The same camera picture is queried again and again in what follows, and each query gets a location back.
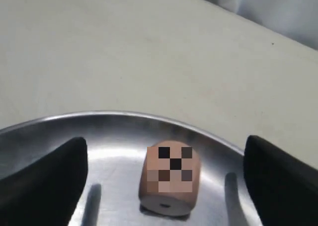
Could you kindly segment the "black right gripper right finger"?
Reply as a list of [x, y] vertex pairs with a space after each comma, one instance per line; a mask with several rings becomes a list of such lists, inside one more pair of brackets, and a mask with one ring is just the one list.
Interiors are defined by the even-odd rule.
[[318, 224], [318, 171], [271, 142], [247, 138], [243, 176], [264, 226]]

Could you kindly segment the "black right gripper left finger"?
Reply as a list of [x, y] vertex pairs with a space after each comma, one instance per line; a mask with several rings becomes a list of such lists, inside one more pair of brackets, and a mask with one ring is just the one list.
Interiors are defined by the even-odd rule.
[[2, 226], [66, 226], [86, 184], [87, 144], [72, 138], [0, 181]]

